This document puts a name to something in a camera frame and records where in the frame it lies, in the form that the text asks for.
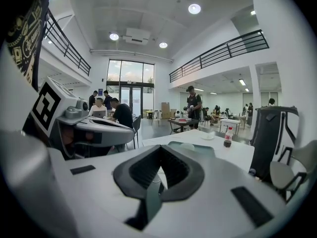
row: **round ceiling light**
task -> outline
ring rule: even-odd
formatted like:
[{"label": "round ceiling light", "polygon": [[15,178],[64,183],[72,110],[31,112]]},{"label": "round ceiling light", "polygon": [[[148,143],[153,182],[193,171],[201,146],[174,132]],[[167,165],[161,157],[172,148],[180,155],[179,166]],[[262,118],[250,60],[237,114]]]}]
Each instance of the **round ceiling light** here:
[{"label": "round ceiling light", "polygon": [[165,49],[165,48],[167,48],[167,43],[166,43],[166,42],[161,42],[161,43],[159,44],[159,47],[160,47],[161,49]]},{"label": "round ceiling light", "polygon": [[110,34],[109,37],[110,37],[110,39],[112,39],[113,41],[116,41],[116,40],[119,39],[119,35],[117,35],[117,34]]},{"label": "round ceiling light", "polygon": [[191,14],[198,14],[201,8],[198,4],[193,3],[188,7],[188,10]]}]

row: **black metal railing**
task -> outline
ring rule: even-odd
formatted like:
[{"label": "black metal railing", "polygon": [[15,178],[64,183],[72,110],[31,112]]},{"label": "black metal railing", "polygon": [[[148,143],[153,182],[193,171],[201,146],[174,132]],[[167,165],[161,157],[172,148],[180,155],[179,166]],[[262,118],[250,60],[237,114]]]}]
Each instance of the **black metal railing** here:
[{"label": "black metal railing", "polygon": [[241,35],[202,53],[179,67],[169,74],[169,82],[173,82],[217,62],[268,48],[269,46],[261,29]]},{"label": "black metal railing", "polygon": [[45,39],[53,43],[64,54],[64,57],[69,58],[77,68],[89,76],[91,67],[71,44],[49,9],[48,14],[50,19],[47,21]]}]

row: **man wearing cap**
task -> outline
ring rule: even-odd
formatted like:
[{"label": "man wearing cap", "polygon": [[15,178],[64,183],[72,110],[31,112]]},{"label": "man wearing cap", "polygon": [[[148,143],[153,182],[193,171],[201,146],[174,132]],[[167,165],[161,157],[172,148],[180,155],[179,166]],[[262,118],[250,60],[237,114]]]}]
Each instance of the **man wearing cap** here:
[{"label": "man wearing cap", "polygon": [[[187,110],[188,118],[200,120],[200,109],[202,107],[202,99],[199,94],[196,95],[194,87],[191,85],[187,88],[186,92],[189,92],[189,97],[187,98]],[[198,123],[189,125],[190,129],[197,129]]]}]

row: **laptop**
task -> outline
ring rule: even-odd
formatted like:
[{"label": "laptop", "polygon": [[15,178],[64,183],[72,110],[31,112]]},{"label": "laptop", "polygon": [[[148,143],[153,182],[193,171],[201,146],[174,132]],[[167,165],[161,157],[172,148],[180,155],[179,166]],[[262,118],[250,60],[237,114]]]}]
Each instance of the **laptop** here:
[{"label": "laptop", "polygon": [[106,116],[106,111],[94,111],[93,117],[104,118]]}]

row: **black pants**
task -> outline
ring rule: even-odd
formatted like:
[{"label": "black pants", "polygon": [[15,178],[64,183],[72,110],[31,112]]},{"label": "black pants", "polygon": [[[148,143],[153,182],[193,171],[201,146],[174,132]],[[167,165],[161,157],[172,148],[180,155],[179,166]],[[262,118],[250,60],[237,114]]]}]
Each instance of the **black pants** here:
[{"label": "black pants", "polygon": [[[190,112],[188,114],[188,118],[191,118],[191,119],[195,119],[195,120],[200,120],[200,111],[194,111],[194,112]],[[196,124],[191,124],[189,125],[190,127],[194,127],[195,129],[198,128],[198,123]]]}]

